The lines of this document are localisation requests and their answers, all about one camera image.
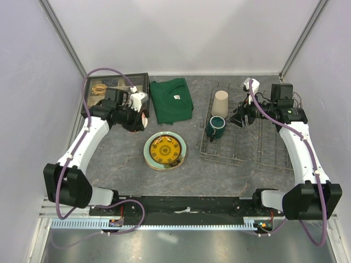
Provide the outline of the light green flower plate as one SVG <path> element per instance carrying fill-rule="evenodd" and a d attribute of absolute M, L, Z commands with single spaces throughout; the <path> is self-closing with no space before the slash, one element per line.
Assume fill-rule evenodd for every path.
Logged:
<path fill-rule="evenodd" d="M 143 155 L 152 169 L 159 171 L 179 167 L 185 160 L 187 145 L 184 139 L 171 131 L 160 131 L 146 141 Z"/>

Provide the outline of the beige bird pattern plate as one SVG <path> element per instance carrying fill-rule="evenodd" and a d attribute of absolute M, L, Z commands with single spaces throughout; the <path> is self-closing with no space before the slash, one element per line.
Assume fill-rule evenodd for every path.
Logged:
<path fill-rule="evenodd" d="M 180 155 L 175 161 L 168 164 L 157 163 L 150 156 L 144 157 L 144 160 L 150 168 L 158 171 L 166 171 L 166 170 L 172 170 L 181 166 L 185 161 L 185 156 Z"/>

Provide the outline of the white orange patterned bowl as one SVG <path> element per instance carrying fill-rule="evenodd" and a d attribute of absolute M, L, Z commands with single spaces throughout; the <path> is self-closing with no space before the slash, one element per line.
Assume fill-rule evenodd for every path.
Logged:
<path fill-rule="evenodd" d="M 141 113 L 141 123 L 142 123 L 142 130 L 135 130 L 135 131 L 130 131 L 131 134 L 138 134 L 140 131 L 142 132 L 145 130 L 145 128 L 148 126 L 148 118 L 146 117 L 145 113 Z"/>

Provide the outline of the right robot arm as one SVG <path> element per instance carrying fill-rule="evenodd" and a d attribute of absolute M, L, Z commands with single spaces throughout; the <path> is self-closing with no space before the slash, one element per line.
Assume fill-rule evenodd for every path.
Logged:
<path fill-rule="evenodd" d="M 273 189 L 257 189 L 251 202 L 259 216 L 271 208 L 283 212 L 288 220 L 328 220 L 342 197 L 340 184 L 333 184 L 324 172 L 310 138 L 308 119 L 301 107 L 295 106 L 293 86 L 273 84 L 270 99 L 258 102 L 259 82 L 244 81 L 247 97 L 241 102 L 229 122 L 239 127 L 251 125 L 256 119 L 275 124 L 288 151 L 295 186 L 284 193 Z"/>

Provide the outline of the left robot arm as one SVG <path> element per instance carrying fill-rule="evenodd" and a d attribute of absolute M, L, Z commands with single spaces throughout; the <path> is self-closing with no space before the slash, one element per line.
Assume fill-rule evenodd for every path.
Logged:
<path fill-rule="evenodd" d="M 84 125 L 68 151 L 54 164 L 48 163 L 43 175 L 48 199 L 57 205 L 86 208 L 101 205 L 107 215 L 120 211 L 120 201 L 113 190 L 93 187 L 86 178 L 86 170 L 97 146 L 113 125 L 120 124 L 130 132 L 143 131 L 147 118 L 143 104 L 148 101 L 145 92 L 131 92 L 108 88 L 105 97 L 90 107 Z"/>

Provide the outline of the yellow small plate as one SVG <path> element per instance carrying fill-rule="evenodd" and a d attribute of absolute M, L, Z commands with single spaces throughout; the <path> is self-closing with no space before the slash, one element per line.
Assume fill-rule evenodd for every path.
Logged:
<path fill-rule="evenodd" d="M 180 141 L 171 135 L 160 135 L 151 141 L 149 152 L 151 158 L 159 164 L 171 164 L 181 154 Z"/>

